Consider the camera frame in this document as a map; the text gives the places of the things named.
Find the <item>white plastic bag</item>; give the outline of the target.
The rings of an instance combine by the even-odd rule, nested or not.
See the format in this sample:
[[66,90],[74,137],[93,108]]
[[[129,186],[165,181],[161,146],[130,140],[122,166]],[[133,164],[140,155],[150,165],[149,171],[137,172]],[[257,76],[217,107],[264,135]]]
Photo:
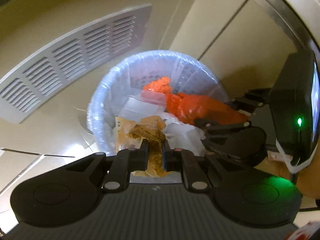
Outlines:
[[201,141],[204,138],[202,129],[185,124],[170,113],[162,113],[160,117],[165,123],[163,133],[171,148],[182,148],[195,156],[204,156],[206,149]]

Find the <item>orange mesh net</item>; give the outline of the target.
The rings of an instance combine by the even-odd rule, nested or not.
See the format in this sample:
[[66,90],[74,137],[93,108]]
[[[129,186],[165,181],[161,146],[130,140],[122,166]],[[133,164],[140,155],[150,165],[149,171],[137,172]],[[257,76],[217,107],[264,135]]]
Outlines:
[[172,87],[170,86],[171,78],[164,76],[158,80],[152,81],[143,87],[143,90],[170,94],[172,92]]

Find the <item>blue lined trash bin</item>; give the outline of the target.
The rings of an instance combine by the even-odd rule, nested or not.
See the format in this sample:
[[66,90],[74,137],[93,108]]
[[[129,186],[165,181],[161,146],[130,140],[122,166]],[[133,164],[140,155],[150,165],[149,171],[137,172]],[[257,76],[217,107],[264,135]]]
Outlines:
[[151,50],[123,59],[102,78],[88,105],[87,126],[99,150],[117,153],[116,116],[135,121],[152,116],[148,104],[165,108],[165,95],[179,92],[229,100],[209,68],[189,55]]

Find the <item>grey cabinet vent grille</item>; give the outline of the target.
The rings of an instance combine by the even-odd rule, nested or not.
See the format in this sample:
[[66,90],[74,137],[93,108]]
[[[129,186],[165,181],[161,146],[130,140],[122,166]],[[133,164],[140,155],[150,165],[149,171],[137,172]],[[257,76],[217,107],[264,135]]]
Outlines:
[[45,102],[95,68],[142,44],[152,5],[80,26],[43,46],[1,78],[1,118],[20,124]]

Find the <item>red plastic bag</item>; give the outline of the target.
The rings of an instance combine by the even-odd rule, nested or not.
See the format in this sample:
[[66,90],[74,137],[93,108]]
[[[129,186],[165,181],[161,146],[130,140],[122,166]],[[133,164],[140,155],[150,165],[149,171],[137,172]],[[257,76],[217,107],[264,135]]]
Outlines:
[[179,121],[194,125],[196,119],[206,119],[221,125],[244,123],[248,116],[227,104],[205,95],[166,94],[166,109]]

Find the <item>clear plastic wrapper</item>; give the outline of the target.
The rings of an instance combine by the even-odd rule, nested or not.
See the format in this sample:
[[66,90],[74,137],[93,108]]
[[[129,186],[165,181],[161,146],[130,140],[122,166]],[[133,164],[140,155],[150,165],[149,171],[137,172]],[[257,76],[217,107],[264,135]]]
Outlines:
[[165,111],[166,97],[163,93],[147,90],[130,95],[124,104],[117,108],[115,115],[131,121],[140,121]]

